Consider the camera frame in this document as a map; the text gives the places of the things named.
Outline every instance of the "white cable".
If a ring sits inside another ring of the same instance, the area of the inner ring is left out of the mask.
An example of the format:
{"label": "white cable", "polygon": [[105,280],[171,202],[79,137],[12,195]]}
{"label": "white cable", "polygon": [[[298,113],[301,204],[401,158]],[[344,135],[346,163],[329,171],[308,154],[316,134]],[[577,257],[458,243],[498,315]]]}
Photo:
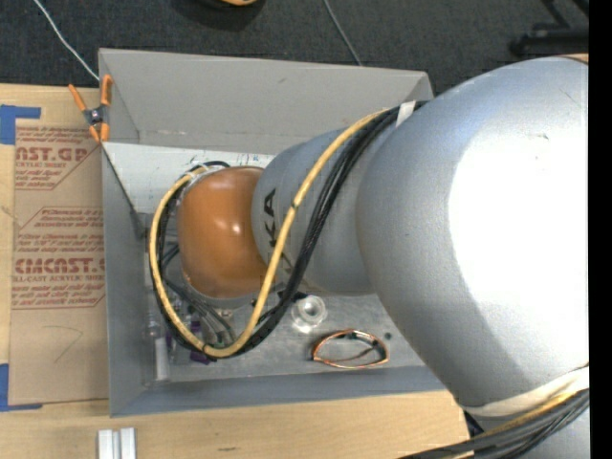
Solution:
{"label": "white cable", "polygon": [[61,43],[64,45],[64,47],[70,51],[70,53],[72,53],[72,55],[78,60],[78,62],[83,65],[83,68],[85,68],[85,70],[87,71],[87,73],[89,75],[91,75],[93,78],[96,79],[96,81],[99,81],[99,76],[96,75],[96,73],[90,68],[90,66],[85,62],[85,60],[80,57],[80,55],[78,55],[77,51],[75,51],[75,49],[68,43],[68,41],[64,38],[64,36],[61,34],[60,30],[57,28],[57,25],[55,24],[54,20],[52,19],[52,17],[49,15],[49,12],[47,11],[47,9],[45,9],[45,6],[42,5],[42,3],[40,3],[40,0],[33,0],[35,2],[35,4],[38,6],[38,8],[43,12],[43,14],[45,15],[45,17],[47,17],[47,20],[49,21],[49,23],[51,24],[51,27],[53,28],[54,32],[57,34],[57,37],[59,37],[59,40],[61,41]]}

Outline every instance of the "black cable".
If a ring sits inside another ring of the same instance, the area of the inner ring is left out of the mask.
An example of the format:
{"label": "black cable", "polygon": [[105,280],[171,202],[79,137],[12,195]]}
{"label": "black cable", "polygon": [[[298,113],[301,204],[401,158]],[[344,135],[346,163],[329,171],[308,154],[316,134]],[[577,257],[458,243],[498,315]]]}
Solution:
{"label": "black cable", "polygon": [[170,264],[172,259],[178,254],[179,254],[179,245],[176,244],[174,247],[168,250],[167,253],[162,257],[162,264],[160,266],[160,274],[162,275],[162,278],[164,278],[165,268]]}
{"label": "black cable", "polygon": [[202,316],[202,317],[211,317],[212,319],[214,319],[217,323],[219,323],[221,326],[223,326],[224,330],[226,332],[228,332],[229,337],[232,339],[232,341],[236,340],[236,334],[233,331],[233,328],[231,328],[230,324],[227,323],[225,321],[225,319],[223,317],[221,317],[212,306],[210,306],[208,303],[196,299],[195,297],[191,297],[187,291],[184,291],[176,282],[173,282],[172,280],[165,278],[164,279],[164,283],[167,284],[167,286],[174,291],[181,299],[184,299],[187,301],[188,304],[190,304],[191,306],[193,306],[193,308]]}
{"label": "black cable", "polygon": [[252,348],[266,339],[287,312],[290,303],[295,300],[295,297],[303,295],[297,291],[297,287],[301,283],[317,240],[341,186],[367,146],[397,118],[398,111],[399,107],[395,107],[372,119],[360,132],[355,134],[351,144],[342,149],[319,193],[309,227],[304,235],[302,247],[296,258],[289,280],[282,292],[280,302],[267,312],[267,315],[269,315],[267,321],[251,335],[247,343],[235,355],[244,354],[252,350]]}
{"label": "black cable", "polygon": [[474,420],[467,411],[463,412],[464,418],[466,420],[466,425],[468,426],[468,432],[470,433],[470,437],[475,437],[476,435],[484,432],[485,430]]}
{"label": "black cable", "polygon": [[[282,297],[283,293],[282,291],[277,293],[278,297]],[[295,296],[293,298],[293,301],[298,301],[299,299],[306,297],[308,295],[304,294],[304,293],[295,293]],[[261,317],[259,317],[259,320],[257,320],[257,324],[261,324],[263,323],[266,319],[268,319],[268,317],[273,313],[273,311],[276,309],[276,305],[273,306],[271,309],[269,309],[268,311],[266,311],[263,315],[261,315]]]}
{"label": "black cable", "polygon": [[543,412],[529,421],[495,433],[483,433],[465,442],[434,448],[403,456],[400,459],[440,459],[449,454],[477,452],[480,459],[511,459],[550,437],[556,431],[572,423],[589,406],[588,389],[579,391],[566,401]]}
{"label": "black cable", "polygon": [[224,168],[229,168],[230,164],[228,164],[227,162],[222,162],[221,160],[212,160],[211,162],[204,162],[203,163],[204,166],[222,166]]}
{"label": "black cable", "polygon": [[[155,263],[157,264],[157,268],[160,272],[161,272],[161,266],[162,266],[162,259],[164,256],[165,230],[169,222],[169,212],[170,212],[169,207],[171,205],[172,206],[174,205],[177,197],[182,191],[183,190],[180,188],[180,189],[177,189],[176,192],[174,192],[174,194],[170,197],[170,199],[168,199],[168,202],[164,206],[164,209],[162,210],[162,214],[160,216],[160,225],[157,231],[157,239],[155,240],[156,250],[157,250],[157,256],[156,256]],[[153,277],[153,269],[152,268],[150,269],[151,269],[151,277]],[[199,349],[198,347],[190,343],[188,340],[186,340],[185,337],[181,335],[181,332],[179,332],[178,329],[174,326],[174,323],[172,322],[172,318],[170,317],[166,308],[162,304],[162,299],[159,297],[157,290],[155,291],[155,294],[156,294],[155,300],[157,301],[158,308],[160,309],[160,314],[164,318],[165,326],[170,332],[171,336],[184,348],[191,350],[191,351],[200,352],[201,349]]]}

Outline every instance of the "yellow cable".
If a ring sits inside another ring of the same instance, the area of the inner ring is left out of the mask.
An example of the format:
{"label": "yellow cable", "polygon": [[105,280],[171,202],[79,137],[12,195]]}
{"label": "yellow cable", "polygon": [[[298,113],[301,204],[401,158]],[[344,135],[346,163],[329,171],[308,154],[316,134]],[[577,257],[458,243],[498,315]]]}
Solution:
{"label": "yellow cable", "polygon": [[[553,396],[547,402],[532,409],[531,411],[527,411],[526,413],[510,420],[509,422],[506,422],[505,424],[478,434],[476,438],[489,437],[491,435],[495,435],[496,433],[501,433],[507,430],[511,430],[513,428],[518,428],[519,426],[522,426],[530,420],[542,416],[545,413],[548,413],[552,408],[554,408],[558,404],[566,402],[575,395],[576,393],[559,393],[556,396]],[[473,454],[473,450],[469,450],[467,452],[452,453],[450,455],[445,455],[440,459],[462,459],[463,457],[467,457],[466,454]]]}
{"label": "yellow cable", "polygon": [[385,110],[381,112],[377,112],[374,114],[370,114],[365,118],[362,118],[343,131],[328,147],[325,151],[320,155],[317,162],[313,166],[313,168],[308,172],[306,178],[302,182],[297,194],[294,197],[291,207],[287,211],[285,215],[285,219],[283,220],[283,224],[280,228],[280,232],[278,237],[276,238],[276,243],[274,245],[274,250],[272,257],[270,259],[270,264],[268,265],[268,269],[266,271],[266,275],[264,277],[261,289],[259,291],[259,295],[255,301],[255,306],[253,308],[251,318],[247,323],[244,331],[240,334],[240,336],[236,339],[234,343],[224,348],[215,348],[210,345],[207,345],[201,342],[191,331],[183,324],[181,319],[176,315],[174,308],[172,308],[172,304],[170,303],[167,294],[165,292],[164,284],[162,282],[162,277],[160,275],[159,267],[158,267],[158,259],[157,259],[157,230],[159,228],[160,219],[162,217],[162,212],[164,211],[165,205],[168,203],[170,198],[174,195],[174,193],[181,188],[184,184],[189,182],[193,175],[197,175],[205,170],[205,167],[199,168],[190,174],[186,174],[182,177],[174,186],[170,188],[170,190],[165,194],[165,196],[160,201],[160,204],[153,216],[153,221],[151,222],[151,234],[149,239],[149,264],[151,266],[151,273],[153,276],[153,283],[155,284],[155,289],[162,300],[162,304],[170,317],[172,323],[176,326],[177,330],[183,335],[183,337],[196,348],[200,349],[206,355],[209,355],[214,358],[222,359],[226,357],[230,357],[236,352],[238,352],[244,345],[247,343],[249,338],[251,337],[255,327],[257,326],[257,321],[264,309],[264,305],[268,300],[268,295],[270,293],[270,288],[272,287],[274,276],[276,274],[276,269],[278,267],[278,263],[280,262],[280,257],[285,248],[285,244],[287,242],[287,237],[289,235],[289,230],[294,222],[295,214],[297,213],[297,208],[303,201],[304,197],[308,193],[308,190],[313,184],[313,181],[320,173],[325,164],[329,161],[329,159],[334,155],[336,151],[352,136],[354,136],[358,131],[360,131],[368,122],[379,116],[385,112]]}
{"label": "yellow cable", "polygon": [[176,329],[181,333],[181,335],[193,346],[198,348],[199,350],[204,349],[204,343],[201,342],[191,331],[185,326],[185,324],[178,317],[174,308],[172,307],[172,303],[168,299],[167,293],[165,292],[164,283],[162,282],[162,275],[160,274],[160,267],[158,264],[158,254],[157,254],[157,231],[160,226],[160,219],[162,218],[162,213],[164,212],[165,206],[170,201],[175,192],[184,186],[187,182],[194,178],[195,175],[203,173],[208,169],[205,166],[197,168],[193,172],[187,173],[183,177],[181,177],[175,184],[170,188],[170,190],[165,194],[165,196],[160,201],[155,214],[153,215],[153,220],[151,221],[151,233],[149,235],[149,266],[151,267],[151,276],[153,277],[153,284],[155,284],[155,290],[157,291],[160,300],[162,301],[162,305],[164,306],[165,312],[176,327]]}
{"label": "yellow cable", "polygon": [[274,251],[272,257],[270,259],[270,265],[268,266],[268,270],[266,271],[266,276],[264,277],[264,281],[259,291],[259,296],[257,297],[257,301],[255,303],[255,307],[253,308],[251,319],[249,323],[245,327],[245,330],[240,334],[240,337],[230,346],[217,349],[207,345],[204,348],[204,351],[207,355],[213,356],[215,358],[223,358],[229,357],[235,354],[238,350],[240,350],[247,340],[251,337],[252,332],[257,326],[257,321],[261,316],[261,313],[264,309],[264,305],[266,304],[266,300],[268,299],[268,294],[270,293],[270,288],[272,287],[274,276],[276,274],[276,268],[278,267],[278,263],[280,261],[280,257],[283,253],[283,249],[285,247],[285,243],[287,242],[287,236],[289,235],[289,229],[294,222],[295,214],[297,213],[297,208],[301,204],[302,200],[306,196],[306,193],[310,189],[313,181],[320,173],[325,164],[329,161],[332,155],[352,136],[354,136],[359,130],[361,130],[368,122],[370,122],[375,117],[382,114],[384,111],[377,112],[374,114],[370,114],[365,118],[358,120],[348,129],[346,129],[342,134],[340,134],[328,147],[320,157],[318,157],[317,162],[313,166],[313,168],[308,172],[306,178],[302,182],[297,194],[294,197],[291,207],[287,211],[285,215],[285,219],[283,220],[283,224],[280,228],[280,232],[278,233],[278,237],[276,238],[276,243],[274,245]]}

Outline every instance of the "dark carpet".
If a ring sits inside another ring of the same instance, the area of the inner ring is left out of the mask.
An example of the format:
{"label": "dark carpet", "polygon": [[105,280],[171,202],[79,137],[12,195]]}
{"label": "dark carpet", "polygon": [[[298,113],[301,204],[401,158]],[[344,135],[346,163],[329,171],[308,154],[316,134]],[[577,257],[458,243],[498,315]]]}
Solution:
{"label": "dark carpet", "polygon": [[[230,10],[197,0],[41,1],[96,71],[101,47],[354,62],[322,0]],[[523,59],[509,42],[552,22],[539,0],[329,1],[363,65],[426,71],[436,94]],[[570,23],[588,22],[570,0],[557,4]],[[0,0],[0,82],[96,85],[31,0]]]}

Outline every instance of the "table surface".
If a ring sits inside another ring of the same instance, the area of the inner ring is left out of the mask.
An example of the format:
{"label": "table surface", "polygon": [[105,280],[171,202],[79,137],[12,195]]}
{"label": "table surface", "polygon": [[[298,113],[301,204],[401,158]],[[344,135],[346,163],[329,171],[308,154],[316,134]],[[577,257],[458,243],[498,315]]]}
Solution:
{"label": "table surface", "polygon": [[[3,87],[2,99],[11,90]],[[14,95],[44,90],[17,85]],[[0,363],[9,360],[13,163],[14,147],[0,144]],[[468,437],[447,391],[121,418],[110,418],[108,402],[97,400],[0,413],[0,455],[93,458],[98,430],[127,426],[137,430],[141,459],[390,459]]]}

